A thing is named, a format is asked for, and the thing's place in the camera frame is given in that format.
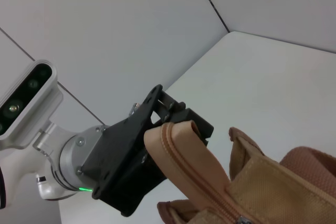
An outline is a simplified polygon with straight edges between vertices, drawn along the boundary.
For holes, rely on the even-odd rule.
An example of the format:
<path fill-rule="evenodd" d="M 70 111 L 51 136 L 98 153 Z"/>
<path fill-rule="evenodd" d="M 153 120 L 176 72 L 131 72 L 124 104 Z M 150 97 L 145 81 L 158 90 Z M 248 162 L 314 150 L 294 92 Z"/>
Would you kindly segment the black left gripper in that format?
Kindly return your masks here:
<path fill-rule="evenodd" d="M 153 111 L 160 117 L 155 123 Z M 144 146 L 145 132 L 163 123 L 184 121 L 196 124 L 197 135 L 207 146 L 214 127 L 159 84 L 131 116 L 107 127 L 82 166 L 83 174 L 95 182 L 93 199 L 131 216 L 143 197 L 166 179 Z"/>

